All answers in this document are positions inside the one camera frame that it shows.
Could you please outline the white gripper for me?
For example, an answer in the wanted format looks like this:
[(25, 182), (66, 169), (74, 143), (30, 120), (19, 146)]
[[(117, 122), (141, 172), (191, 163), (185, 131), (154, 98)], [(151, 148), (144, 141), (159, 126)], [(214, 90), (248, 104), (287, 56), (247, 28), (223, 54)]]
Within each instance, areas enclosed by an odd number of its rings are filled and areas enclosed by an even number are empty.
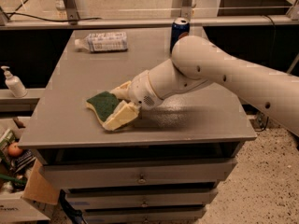
[[(140, 106), (144, 110), (151, 110), (163, 102), (150, 84), (149, 70), (137, 75), (132, 81), (122, 83), (119, 87), (116, 87), (110, 92), (118, 99), (122, 99), (122, 101), (104, 122), (103, 127), (107, 131), (115, 131), (136, 119), (139, 114)], [(132, 102), (127, 103), (124, 101), (129, 99)]]

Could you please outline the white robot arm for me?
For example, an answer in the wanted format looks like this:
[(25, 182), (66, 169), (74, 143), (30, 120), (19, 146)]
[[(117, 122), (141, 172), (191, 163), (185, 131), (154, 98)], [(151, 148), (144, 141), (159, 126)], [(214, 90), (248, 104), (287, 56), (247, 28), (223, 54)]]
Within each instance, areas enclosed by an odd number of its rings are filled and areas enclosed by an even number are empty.
[(212, 82), (299, 135), (299, 77), (238, 59), (200, 36), (181, 38), (170, 59), (111, 92), (150, 110), (172, 95)]

